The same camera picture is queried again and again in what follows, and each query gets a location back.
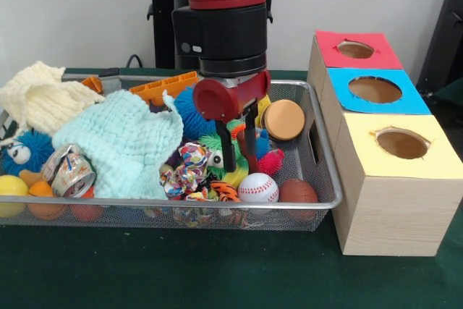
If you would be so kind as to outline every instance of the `metal basket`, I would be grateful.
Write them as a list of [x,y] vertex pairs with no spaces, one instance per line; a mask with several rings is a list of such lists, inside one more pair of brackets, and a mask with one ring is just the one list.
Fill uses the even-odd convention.
[[[119,78],[123,88],[156,80],[154,77]],[[79,80],[80,77],[67,76],[67,79]],[[0,224],[314,231],[328,210],[336,207],[342,198],[318,99],[314,88],[306,82],[288,80],[272,81],[269,95],[272,101],[289,99],[298,103],[306,117],[305,128],[298,138],[277,143],[285,152],[285,159],[283,169],[274,179],[279,186],[289,178],[309,182],[318,194],[319,203],[204,203],[0,196],[0,214],[3,208],[11,207],[8,203],[24,206],[22,213],[16,216],[0,218]],[[11,134],[15,123],[8,114],[4,112],[0,122],[4,133]],[[37,207],[59,211],[59,217],[39,219],[30,211]]]

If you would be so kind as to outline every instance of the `yellow ball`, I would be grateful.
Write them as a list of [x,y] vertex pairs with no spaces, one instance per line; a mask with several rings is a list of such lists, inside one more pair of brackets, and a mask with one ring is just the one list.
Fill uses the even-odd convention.
[[[27,195],[29,187],[19,177],[3,175],[0,177],[0,195]],[[24,203],[0,203],[0,218],[9,218],[22,213]]]

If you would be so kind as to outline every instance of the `red robot arm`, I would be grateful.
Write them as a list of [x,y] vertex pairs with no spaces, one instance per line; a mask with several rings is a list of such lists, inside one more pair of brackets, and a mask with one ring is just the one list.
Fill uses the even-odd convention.
[[246,116],[246,142],[255,153],[257,102],[270,87],[267,71],[268,0],[189,0],[172,13],[179,54],[197,56],[200,75],[194,101],[216,121],[224,168],[235,170],[234,147],[225,124]]

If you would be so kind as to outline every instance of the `black cable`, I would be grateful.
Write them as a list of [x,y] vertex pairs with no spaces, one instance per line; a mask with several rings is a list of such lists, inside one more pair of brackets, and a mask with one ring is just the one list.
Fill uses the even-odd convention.
[[130,56],[129,60],[127,61],[127,64],[125,65],[126,68],[130,68],[130,65],[131,65],[133,59],[137,60],[138,67],[143,68],[142,60],[140,59],[140,57],[137,54],[133,54],[133,55]]

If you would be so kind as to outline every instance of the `white wall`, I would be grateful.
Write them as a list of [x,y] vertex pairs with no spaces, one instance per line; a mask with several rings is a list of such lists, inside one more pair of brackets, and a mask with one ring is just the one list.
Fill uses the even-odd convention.
[[[443,0],[273,0],[272,69],[307,69],[315,29],[385,32],[417,79]],[[154,65],[150,0],[0,0],[0,83],[41,59],[65,67]]]

